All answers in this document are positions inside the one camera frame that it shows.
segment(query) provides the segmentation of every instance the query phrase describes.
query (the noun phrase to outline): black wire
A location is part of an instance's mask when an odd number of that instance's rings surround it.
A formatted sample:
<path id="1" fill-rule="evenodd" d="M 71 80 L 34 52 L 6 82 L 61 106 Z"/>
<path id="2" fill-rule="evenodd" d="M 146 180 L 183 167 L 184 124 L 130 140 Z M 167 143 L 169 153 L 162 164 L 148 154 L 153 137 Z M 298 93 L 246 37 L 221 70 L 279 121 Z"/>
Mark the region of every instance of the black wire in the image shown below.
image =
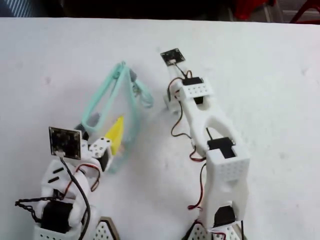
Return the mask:
<path id="1" fill-rule="evenodd" d="M 241 240 L 245 240 L 244 221 L 241 221 Z"/>
<path id="2" fill-rule="evenodd" d="M 182 75 L 184 76 L 185 79 L 188 78 L 188 76 L 184 73 L 184 71 L 181 70 L 180 67 L 178 67 L 178 65 L 176 63 L 174 63 L 174 65 L 180 70 L 180 72 L 182 73 Z"/>
<path id="3" fill-rule="evenodd" d="M 211 136 L 211 134 L 210 134 L 210 132 L 209 132 L 209 129 L 208 129 L 208 128 L 206 128 L 206 132 L 208 133 L 208 135 L 209 135 L 210 139 L 212 140 L 212 136 Z"/>
<path id="4" fill-rule="evenodd" d="M 22 203 L 34 203 L 34 202 L 48 201 L 48 200 L 54 201 L 57 199 L 60 199 L 60 198 L 54 197 L 54 196 L 44 196 L 44 197 L 30 198 L 30 199 L 19 199 L 18 201 L 15 202 L 14 206 L 18 206 L 20 208 L 23 208 L 24 210 L 27 210 L 28 212 L 31 213 L 31 216 L 36 223 L 41 223 L 41 219 L 36 216 L 36 212 L 34 208 L 31 205 L 24 205 Z"/>
<path id="5" fill-rule="evenodd" d="M 87 196 L 86 194 L 84 193 L 84 190 L 82 189 L 82 187 L 80 186 L 79 182 L 77 181 L 77 179 L 75 178 L 75 176 L 71 173 L 69 167 L 67 166 L 66 162 L 64 161 L 64 159 L 62 157 L 60 157 L 60 161 L 62 162 L 62 164 L 65 166 L 66 168 L 66 171 L 68 172 L 70 178 L 71 178 L 71 181 L 76 185 L 76 187 L 79 189 L 82 197 L 83 197 L 83 200 L 85 202 L 85 205 L 86 205 L 86 212 L 87 212 L 87 218 L 86 218 L 86 221 L 85 221 L 85 224 L 84 224 L 84 227 L 83 227 L 83 230 L 80 234 L 80 237 L 78 240 L 82 240 L 87 232 L 87 229 L 88 229 L 88 226 L 89 226 L 89 221 L 90 221 L 90 217 L 91 217 L 91 209 L 90 209 L 90 205 L 89 205 L 89 202 L 88 202 L 88 199 L 87 199 Z"/>
<path id="6" fill-rule="evenodd" d="M 176 137 L 179 137 L 179 136 L 182 136 L 182 135 L 185 135 L 185 136 L 187 136 L 189 139 L 192 139 L 191 136 L 189 136 L 189 134 L 187 134 L 187 133 L 185 133 L 185 132 L 182 132 L 182 133 L 179 133 L 179 134 L 174 134 L 174 129 L 175 129 L 175 127 L 180 123 L 180 121 L 181 121 L 181 119 L 182 119 L 182 117 L 183 117 L 183 115 L 184 115 L 181 102 L 178 101 L 178 103 L 179 103 L 179 105 L 180 105 L 180 112 L 181 112 L 181 114 L 180 114 L 180 117 L 179 117 L 178 121 L 176 121 L 176 123 L 175 123 L 175 124 L 173 125 L 173 127 L 171 128 L 171 135 L 172 135 L 172 137 L 175 137 L 175 138 L 176 138 Z"/>

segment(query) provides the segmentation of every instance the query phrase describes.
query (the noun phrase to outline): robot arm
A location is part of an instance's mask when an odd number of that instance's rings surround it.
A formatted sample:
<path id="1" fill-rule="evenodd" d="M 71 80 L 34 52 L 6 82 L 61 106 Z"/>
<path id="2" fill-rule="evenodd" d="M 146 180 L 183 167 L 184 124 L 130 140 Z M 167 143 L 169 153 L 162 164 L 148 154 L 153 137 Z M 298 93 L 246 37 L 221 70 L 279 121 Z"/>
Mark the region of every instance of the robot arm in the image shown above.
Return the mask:
<path id="1" fill-rule="evenodd" d="M 112 140 L 100 137 L 88 146 L 79 130 L 49 128 L 53 159 L 41 181 L 41 197 L 22 199 L 16 206 L 32 213 L 34 240 L 92 240 L 100 215 L 88 196 L 99 185 L 113 160 Z M 35 211 L 23 202 L 39 201 Z"/>
<path id="2" fill-rule="evenodd" d="M 171 57 L 176 63 L 177 55 Z M 219 108 L 207 81 L 199 77 L 178 79 L 168 92 L 164 97 L 168 108 L 176 112 L 180 101 L 192 146 L 206 158 L 207 177 L 199 219 L 208 231 L 242 221 L 249 193 L 250 157 L 241 137 Z M 210 140 L 206 129 L 214 132 Z"/>

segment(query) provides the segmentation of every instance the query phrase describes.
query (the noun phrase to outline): circuit board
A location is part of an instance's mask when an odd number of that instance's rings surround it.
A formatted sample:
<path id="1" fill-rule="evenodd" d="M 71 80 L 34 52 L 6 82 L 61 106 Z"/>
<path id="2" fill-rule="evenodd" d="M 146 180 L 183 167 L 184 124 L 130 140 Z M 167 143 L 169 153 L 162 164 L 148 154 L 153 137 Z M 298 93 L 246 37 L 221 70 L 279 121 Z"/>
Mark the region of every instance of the circuit board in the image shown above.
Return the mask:
<path id="1" fill-rule="evenodd" d="M 64 152 L 64 157 L 70 159 L 81 159 L 81 138 L 80 130 L 68 130 L 56 127 L 49 127 L 51 155 L 56 151 Z"/>

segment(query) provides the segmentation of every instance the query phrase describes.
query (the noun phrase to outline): yellow plastic piece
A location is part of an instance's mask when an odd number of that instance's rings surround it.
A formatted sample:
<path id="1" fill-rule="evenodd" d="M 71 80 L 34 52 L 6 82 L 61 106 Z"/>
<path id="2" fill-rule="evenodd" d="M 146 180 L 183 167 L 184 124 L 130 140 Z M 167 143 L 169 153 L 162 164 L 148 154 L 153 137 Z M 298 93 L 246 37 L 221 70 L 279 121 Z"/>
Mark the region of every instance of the yellow plastic piece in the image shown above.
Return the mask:
<path id="1" fill-rule="evenodd" d="M 111 152 L 115 156 L 122 141 L 124 135 L 124 116 L 120 116 L 109 131 L 104 135 L 107 139 L 112 141 Z"/>

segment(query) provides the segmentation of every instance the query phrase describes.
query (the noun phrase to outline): mint green plastic part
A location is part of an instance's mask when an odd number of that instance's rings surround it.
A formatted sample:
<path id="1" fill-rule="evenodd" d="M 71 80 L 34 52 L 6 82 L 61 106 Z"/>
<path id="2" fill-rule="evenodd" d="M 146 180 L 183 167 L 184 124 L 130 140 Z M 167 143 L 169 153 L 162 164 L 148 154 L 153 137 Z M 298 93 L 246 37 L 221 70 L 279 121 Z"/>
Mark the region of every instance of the mint green plastic part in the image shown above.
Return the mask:
<path id="1" fill-rule="evenodd" d="M 92 114 L 94 114 L 94 110 L 102 97 L 108 91 L 111 86 L 111 83 L 115 81 L 115 85 L 111 91 L 111 94 L 108 98 L 108 101 L 104 104 L 102 111 L 100 112 L 100 118 L 95 126 L 88 125 L 88 121 Z M 130 85 L 127 92 L 119 92 L 119 89 L 122 84 Z M 154 104 L 154 99 L 152 95 L 149 93 L 146 86 L 138 81 L 137 79 L 132 80 L 130 75 L 130 68 L 126 66 L 126 63 L 123 61 L 118 63 L 111 71 L 111 73 L 106 77 L 105 81 L 102 83 L 98 91 L 92 96 L 89 105 L 84 111 L 82 116 L 81 124 L 84 126 L 85 130 L 88 132 L 89 136 L 94 133 L 99 133 L 101 129 L 104 127 L 105 119 L 108 118 L 108 114 L 112 107 L 117 107 L 114 103 L 114 100 L 118 94 L 127 94 L 129 95 L 130 101 L 130 128 L 126 133 L 126 136 L 123 136 L 123 140 L 121 144 L 124 146 L 125 151 L 121 154 L 121 156 L 116 156 L 113 160 L 112 165 L 109 168 L 109 172 L 115 173 L 119 170 L 120 166 L 123 162 L 128 159 L 129 152 L 133 147 L 133 143 L 140 131 L 140 111 L 138 108 L 137 98 L 139 97 L 140 103 L 145 108 L 151 108 Z"/>

